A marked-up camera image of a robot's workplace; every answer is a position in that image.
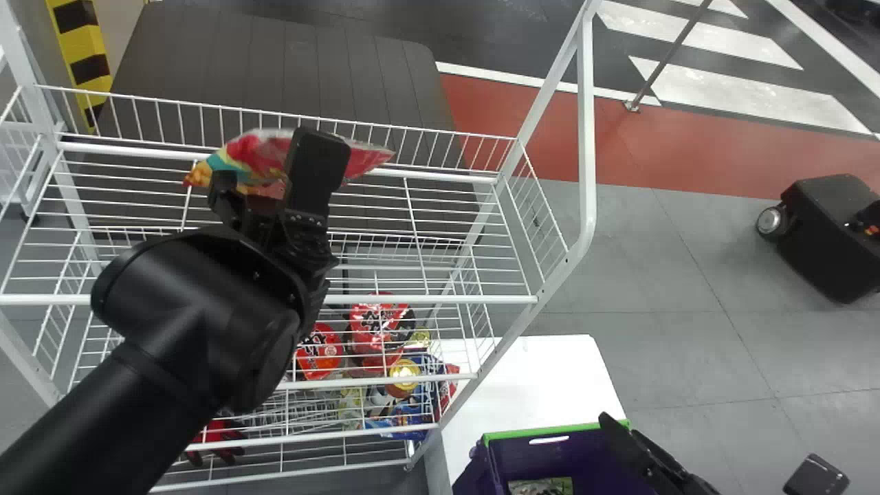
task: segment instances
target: black rolling case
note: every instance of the black rolling case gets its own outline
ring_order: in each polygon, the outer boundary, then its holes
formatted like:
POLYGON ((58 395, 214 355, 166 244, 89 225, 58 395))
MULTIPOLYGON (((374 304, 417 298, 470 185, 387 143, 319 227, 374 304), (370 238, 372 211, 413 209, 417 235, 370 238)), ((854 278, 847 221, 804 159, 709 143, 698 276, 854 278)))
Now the black rolling case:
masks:
POLYGON ((756 227, 795 270, 841 303, 880 289, 880 196, 840 174, 797 181, 781 199, 756 227))

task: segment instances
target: yellow black striped post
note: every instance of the yellow black striped post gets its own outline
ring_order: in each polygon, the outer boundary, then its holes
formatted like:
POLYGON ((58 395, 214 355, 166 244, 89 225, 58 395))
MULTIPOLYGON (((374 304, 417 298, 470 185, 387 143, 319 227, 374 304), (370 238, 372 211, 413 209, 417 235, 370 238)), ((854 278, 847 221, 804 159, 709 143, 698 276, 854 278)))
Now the yellow black striped post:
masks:
MULTIPOLYGON (((104 38, 91 0, 46 0, 70 82, 79 89, 109 92, 113 83, 104 38)), ((90 129, 106 97, 77 95, 77 105, 90 129)))

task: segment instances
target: purple storage bin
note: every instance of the purple storage bin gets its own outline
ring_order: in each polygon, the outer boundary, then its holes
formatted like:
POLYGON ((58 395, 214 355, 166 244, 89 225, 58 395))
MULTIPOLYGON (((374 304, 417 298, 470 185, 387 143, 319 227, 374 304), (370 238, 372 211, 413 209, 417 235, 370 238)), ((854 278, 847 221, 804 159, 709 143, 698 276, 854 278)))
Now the purple storage bin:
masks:
POLYGON ((509 495, 509 481, 570 477, 576 495, 654 495, 645 482, 612 455, 598 424, 571 428, 484 436, 471 449, 471 461, 452 485, 452 493, 509 495), (564 441, 529 443, 566 435, 568 439, 564 441))

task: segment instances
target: white shelf bar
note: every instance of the white shelf bar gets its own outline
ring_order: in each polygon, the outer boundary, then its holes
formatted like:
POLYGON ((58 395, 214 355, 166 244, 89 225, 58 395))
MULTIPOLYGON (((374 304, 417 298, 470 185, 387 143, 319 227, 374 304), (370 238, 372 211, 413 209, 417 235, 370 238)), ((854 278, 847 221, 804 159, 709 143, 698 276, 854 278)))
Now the white shelf bar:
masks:
MULTIPOLYGON (((111 144, 74 143, 70 141, 60 141, 57 143, 57 147, 59 150, 62 151, 71 151, 78 153, 97 153, 122 157, 175 159, 183 161, 203 160, 210 155, 210 153, 198 151, 162 150, 158 148, 114 146, 111 144)), ((496 178, 493 175, 441 174, 436 172, 420 172, 417 170, 397 170, 386 167, 373 169, 368 172, 368 175, 376 175, 379 177, 399 177, 404 179, 423 179, 425 181, 462 182, 466 184, 494 184, 496 182, 496 178)))

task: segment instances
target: red snack package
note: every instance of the red snack package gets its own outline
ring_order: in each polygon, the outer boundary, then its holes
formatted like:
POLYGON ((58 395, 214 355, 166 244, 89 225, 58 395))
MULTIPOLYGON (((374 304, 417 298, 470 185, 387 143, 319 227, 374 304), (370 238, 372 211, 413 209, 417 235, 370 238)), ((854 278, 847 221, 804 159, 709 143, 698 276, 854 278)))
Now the red snack package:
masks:
POLYGON ((297 370, 306 380, 325 379, 342 363, 342 339, 324 323, 315 323, 311 334, 294 354, 297 370))
POLYGON ((408 304, 355 304, 348 314, 352 351, 381 354, 397 351, 413 335, 415 314, 408 304))

